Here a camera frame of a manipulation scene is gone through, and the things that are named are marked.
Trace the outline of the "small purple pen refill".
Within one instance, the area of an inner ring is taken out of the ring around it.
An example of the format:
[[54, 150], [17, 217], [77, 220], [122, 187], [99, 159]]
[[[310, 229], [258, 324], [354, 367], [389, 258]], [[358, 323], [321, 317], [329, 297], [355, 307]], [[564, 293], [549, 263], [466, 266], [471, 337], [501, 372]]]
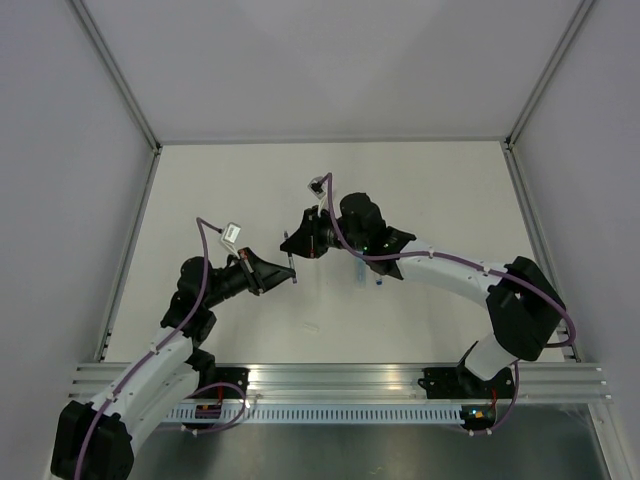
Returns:
[[[283, 243], [289, 239], [289, 234], [287, 232], [287, 230], [283, 231]], [[293, 255], [289, 252], [285, 252], [287, 255], [287, 259], [288, 259], [288, 264], [289, 264], [289, 268], [291, 268], [294, 271], [294, 276], [292, 277], [292, 283], [294, 285], [297, 285], [298, 283], [298, 279], [297, 279], [297, 273], [295, 271], [295, 263], [294, 263], [294, 259], [293, 259]]]

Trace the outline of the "light blue highlighter pen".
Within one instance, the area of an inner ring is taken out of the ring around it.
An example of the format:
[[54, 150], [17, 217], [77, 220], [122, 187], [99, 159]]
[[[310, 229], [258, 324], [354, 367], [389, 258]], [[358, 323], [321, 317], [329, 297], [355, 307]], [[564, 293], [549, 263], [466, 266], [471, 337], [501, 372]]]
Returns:
[[367, 284], [367, 266], [360, 259], [356, 260], [355, 279], [358, 289], [365, 289]]

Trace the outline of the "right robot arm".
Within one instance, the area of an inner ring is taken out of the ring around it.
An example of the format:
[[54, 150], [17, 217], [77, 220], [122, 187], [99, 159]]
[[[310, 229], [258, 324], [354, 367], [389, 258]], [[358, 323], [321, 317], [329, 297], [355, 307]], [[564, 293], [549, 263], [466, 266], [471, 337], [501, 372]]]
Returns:
[[469, 397], [492, 389], [504, 369], [533, 362], [544, 349], [566, 307], [538, 265], [519, 256], [505, 265], [486, 264], [440, 252], [414, 234], [388, 225], [365, 193], [340, 202], [340, 213], [310, 207], [281, 251], [318, 259], [330, 249], [360, 258], [376, 274], [425, 283], [466, 298], [486, 309], [492, 331], [475, 342], [455, 368], [457, 388]]

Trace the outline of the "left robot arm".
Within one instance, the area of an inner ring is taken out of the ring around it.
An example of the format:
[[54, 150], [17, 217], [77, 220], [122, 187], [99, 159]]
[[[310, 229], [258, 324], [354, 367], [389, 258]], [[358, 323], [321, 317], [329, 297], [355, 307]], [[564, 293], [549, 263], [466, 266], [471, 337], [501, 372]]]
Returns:
[[294, 278], [288, 266], [250, 248], [214, 268], [206, 256], [186, 260], [160, 327], [144, 354], [108, 386], [61, 411], [50, 465], [60, 479], [125, 479], [141, 447], [169, 411], [217, 386], [215, 358], [202, 350], [215, 306], [242, 293], [265, 294]]

